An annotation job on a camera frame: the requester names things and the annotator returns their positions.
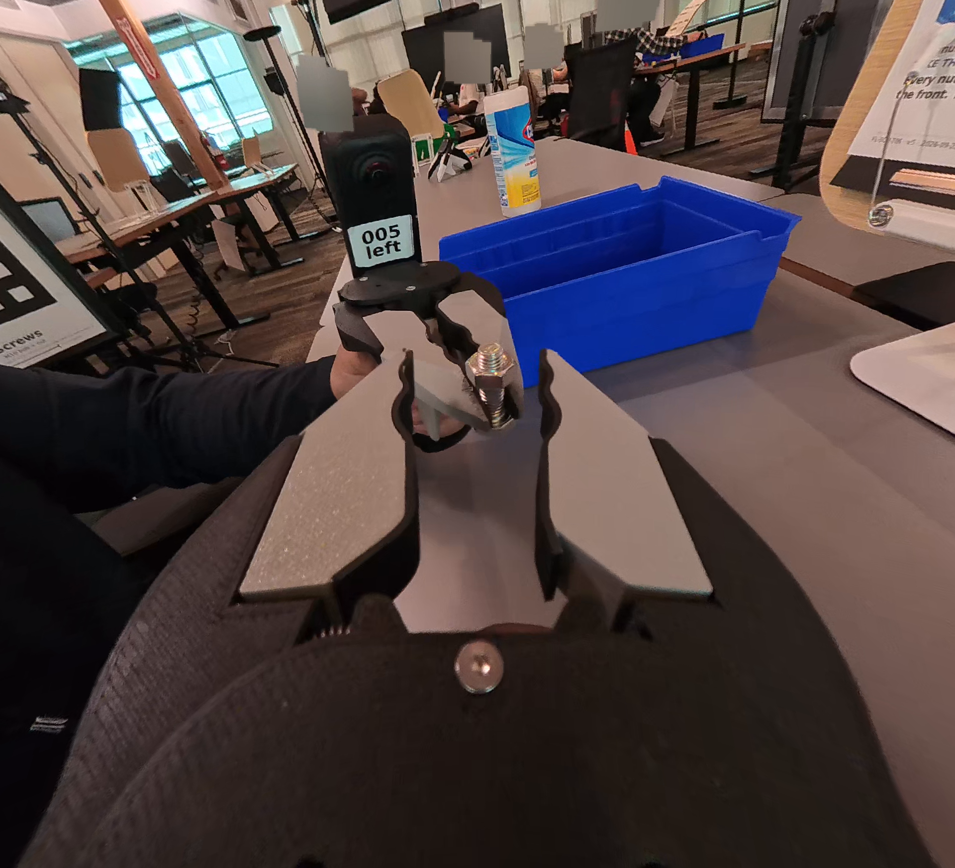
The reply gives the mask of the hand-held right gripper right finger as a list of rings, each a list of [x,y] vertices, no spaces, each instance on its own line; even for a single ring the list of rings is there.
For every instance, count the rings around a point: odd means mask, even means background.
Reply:
[[[651,435],[554,350],[540,355],[536,575],[543,599],[595,599],[622,625],[643,599],[713,587]]]

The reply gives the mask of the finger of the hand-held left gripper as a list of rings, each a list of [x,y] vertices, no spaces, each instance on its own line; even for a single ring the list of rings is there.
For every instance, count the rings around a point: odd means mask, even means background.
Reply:
[[[442,348],[452,361],[460,364],[464,374],[466,361],[478,347],[492,342],[503,346],[515,362],[510,399],[512,419],[503,428],[519,419],[523,413],[523,378],[506,316],[477,291],[467,289],[438,302],[436,326]]]
[[[426,323],[410,311],[381,311],[365,318],[383,348],[383,360],[412,354],[414,403],[427,432],[441,432],[441,418],[481,432],[491,424],[459,363],[429,337]]]

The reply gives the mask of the steel hex bolt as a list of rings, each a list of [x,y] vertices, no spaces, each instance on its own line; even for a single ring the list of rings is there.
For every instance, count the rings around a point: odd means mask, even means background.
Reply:
[[[513,407],[510,403],[512,387],[509,388],[504,400],[500,402],[501,406],[488,408],[477,396],[473,387],[473,380],[475,373],[510,373],[514,379],[515,362],[513,358],[501,344],[492,342],[478,347],[477,351],[471,355],[465,364],[465,375],[487,418],[490,429],[492,431],[501,430],[512,419],[511,411]]]

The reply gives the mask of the blue plastic bin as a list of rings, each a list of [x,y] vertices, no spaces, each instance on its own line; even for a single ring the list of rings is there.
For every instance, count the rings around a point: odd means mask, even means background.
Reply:
[[[523,384],[543,349],[579,373],[748,331],[801,217],[663,177],[444,237],[504,301]]]

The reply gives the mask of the person's left forearm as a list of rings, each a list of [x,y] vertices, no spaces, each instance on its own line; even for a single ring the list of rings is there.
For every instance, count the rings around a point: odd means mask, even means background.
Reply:
[[[2,462],[80,513],[243,478],[335,403],[332,362],[105,378],[3,367]]]

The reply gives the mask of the brown office desk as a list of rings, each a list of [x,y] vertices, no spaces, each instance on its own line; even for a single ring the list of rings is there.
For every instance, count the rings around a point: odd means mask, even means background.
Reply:
[[[280,260],[247,202],[257,193],[264,194],[291,238],[297,241],[297,232],[290,216],[276,194],[278,185],[295,177],[296,172],[296,165],[287,165],[266,173],[256,173],[231,182],[227,189],[193,195],[169,203],[156,212],[128,217],[103,235],[88,231],[57,242],[55,247],[71,265],[104,259],[113,268],[113,275],[127,276],[162,253],[172,251],[194,287],[220,320],[221,331],[257,325],[268,321],[270,314],[263,312],[246,317],[237,316],[205,272],[201,261],[193,256],[186,240],[193,225],[197,225],[197,220],[202,217],[203,210],[234,205],[238,209],[235,218],[248,227],[258,251],[267,262],[266,268],[254,271],[252,276],[259,277],[293,266],[293,261]]]

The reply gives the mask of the small green tent card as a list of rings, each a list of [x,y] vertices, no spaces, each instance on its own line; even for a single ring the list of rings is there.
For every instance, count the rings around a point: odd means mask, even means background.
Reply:
[[[471,158],[459,146],[459,135],[453,126],[445,127],[439,137],[422,134],[412,137],[412,162],[416,174],[424,173],[438,183],[471,171]]]

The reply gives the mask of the tan chair back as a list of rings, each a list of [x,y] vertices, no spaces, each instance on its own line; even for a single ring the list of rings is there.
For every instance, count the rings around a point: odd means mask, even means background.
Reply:
[[[412,138],[428,134],[438,143],[444,137],[445,123],[417,71],[395,74],[381,80],[376,88],[388,115],[397,119]]]

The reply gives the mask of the white wipes canister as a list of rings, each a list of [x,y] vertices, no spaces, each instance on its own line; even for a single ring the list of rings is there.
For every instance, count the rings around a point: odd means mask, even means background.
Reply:
[[[486,96],[484,117],[503,216],[538,210],[542,192],[527,86]]]

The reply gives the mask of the black monitor screen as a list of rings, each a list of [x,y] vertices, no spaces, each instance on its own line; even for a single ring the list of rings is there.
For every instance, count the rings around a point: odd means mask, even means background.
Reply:
[[[458,84],[446,72],[444,33],[447,31],[471,33],[474,39],[489,42],[491,66],[503,68],[507,77],[512,76],[503,7],[499,3],[479,6],[472,2],[430,15],[423,26],[401,33],[409,68],[420,75],[428,90],[433,87],[437,74],[441,75],[441,82]]]

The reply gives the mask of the black mesh chair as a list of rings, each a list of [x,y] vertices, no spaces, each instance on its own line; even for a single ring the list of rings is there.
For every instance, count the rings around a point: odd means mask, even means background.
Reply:
[[[627,39],[583,50],[570,68],[565,138],[625,152],[630,82],[637,43]]]

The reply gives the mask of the person's torso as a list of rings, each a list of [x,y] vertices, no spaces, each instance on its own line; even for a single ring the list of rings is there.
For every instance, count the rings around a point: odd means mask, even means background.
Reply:
[[[36,481],[2,461],[2,866],[18,861],[48,807],[96,679],[144,593],[79,516],[143,488],[90,471]]]

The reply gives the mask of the framed marker sign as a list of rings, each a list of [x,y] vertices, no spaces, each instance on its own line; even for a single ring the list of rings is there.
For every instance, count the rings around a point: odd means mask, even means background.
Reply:
[[[1,190],[1,364],[38,368],[126,336],[103,299]]]

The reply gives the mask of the black rolling board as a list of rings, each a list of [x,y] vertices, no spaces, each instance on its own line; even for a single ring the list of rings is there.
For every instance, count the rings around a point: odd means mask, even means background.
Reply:
[[[795,59],[801,40],[800,28],[823,13],[835,15],[838,0],[778,0],[773,26],[770,67],[762,106],[763,123],[780,123],[794,84]],[[832,26],[816,42],[807,74],[801,108],[809,121],[834,120],[851,90],[850,61],[843,55],[846,29]]]

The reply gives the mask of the white flat base plate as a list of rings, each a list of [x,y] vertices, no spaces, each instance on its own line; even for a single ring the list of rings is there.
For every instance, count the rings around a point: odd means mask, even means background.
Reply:
[[[822,159],[857,230],[953,254],[953,0],[894,0]]]

